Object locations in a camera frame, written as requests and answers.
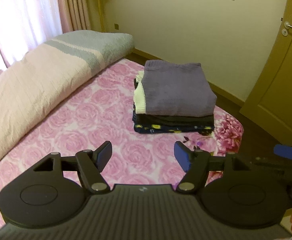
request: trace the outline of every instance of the white logo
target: white logo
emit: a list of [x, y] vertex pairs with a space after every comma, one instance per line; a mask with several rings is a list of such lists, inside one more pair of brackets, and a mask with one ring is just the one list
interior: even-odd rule
[[146, 187], [141, 187], [139, 190], [140, 190], [141, 192], [145, 192], [146, 190], [148, 190], [148, 188], [146, 188]]

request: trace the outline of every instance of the door panel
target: door panel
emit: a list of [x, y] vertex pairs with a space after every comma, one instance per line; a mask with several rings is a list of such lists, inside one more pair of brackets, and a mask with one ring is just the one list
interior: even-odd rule
[[281, 143], [292, 145], [292, 30], [288, 36], [281, 34], [285, 21], [292, 25], [292, 0], [287, 0], [272, 52], [240, 113]]

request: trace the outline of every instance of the circular cover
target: circular cover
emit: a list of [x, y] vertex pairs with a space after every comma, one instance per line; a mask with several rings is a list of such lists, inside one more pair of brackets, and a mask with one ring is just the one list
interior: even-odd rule
[[275, 180], [237, 171], [208, 184], [201, 200], [217, 220], [238, 228], [263, 228], [280, 222], [288, 195]]
[[17, 179], [0, 192], [0, 212], [6, 223], [25, 228], [56, 225], [74, 215], [85, 200], [83, 189], [64, 177]]

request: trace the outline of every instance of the pink floral bedsheet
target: pink floral bedsheet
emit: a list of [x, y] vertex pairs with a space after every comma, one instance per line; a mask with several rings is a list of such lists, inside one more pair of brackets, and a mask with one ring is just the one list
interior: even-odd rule
[[[113, 155], [102, 175], [111, 187], [115, 183], [176, 185], [184, 172], [174, 158], [175, 141], [219, 156], [238, 151], [242, 125], [219, 107], [214, 112], [215, 131], [209, 136], [134, 132], [133, 79], [142, 69], [123, 59], [62, 102], [0, 161], [0, 190], [50, 152], [71, 156], [83, 149], [94, 150], [106, 140], [113, 145]], [[77, 181], [73, 172], [65, 176]], [[211, 172], [208, 182], [221, 176]]]

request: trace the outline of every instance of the dark wooden floor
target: dark wooden floor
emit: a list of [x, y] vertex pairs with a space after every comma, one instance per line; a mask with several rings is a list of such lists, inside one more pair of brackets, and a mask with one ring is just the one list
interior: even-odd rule
[[[129, 54], [126, 58], [143, 66], [147, 60], [145, 57], [134, 53]], [[240, 106], [217, 93], [215, 94], [217, 96], [216, 105], [230, 113], [244, 127], [241, 147], [238, 152], [242, 158], [253, 163], [270, 162], [278, 165], [292, 165], [291, 160], [279, 157], [273, 153], [274, 146], [279, 143], [275, 138], [240, 114]]]

